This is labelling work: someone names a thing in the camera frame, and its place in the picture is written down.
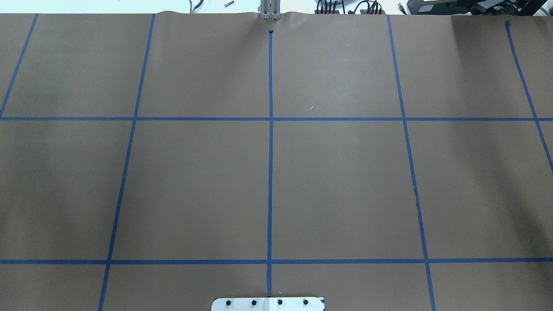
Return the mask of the aluminium frame post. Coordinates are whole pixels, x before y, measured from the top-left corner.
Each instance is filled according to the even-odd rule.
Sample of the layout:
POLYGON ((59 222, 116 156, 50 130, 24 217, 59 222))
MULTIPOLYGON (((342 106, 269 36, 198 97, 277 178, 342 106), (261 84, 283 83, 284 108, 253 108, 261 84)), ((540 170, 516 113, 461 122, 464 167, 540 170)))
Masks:
POLYGON ((280 0, 261 0, 258 8, 260 19, 279 20, 282 17, 280 0))

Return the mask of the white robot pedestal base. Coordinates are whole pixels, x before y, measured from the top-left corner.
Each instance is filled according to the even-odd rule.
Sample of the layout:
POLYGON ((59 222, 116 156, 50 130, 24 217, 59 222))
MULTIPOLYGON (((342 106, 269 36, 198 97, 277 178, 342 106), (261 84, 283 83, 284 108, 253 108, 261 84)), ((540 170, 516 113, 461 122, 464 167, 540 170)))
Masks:
POLYGON ((212 311, 325 311, 320 297, 216 298, 212 311))

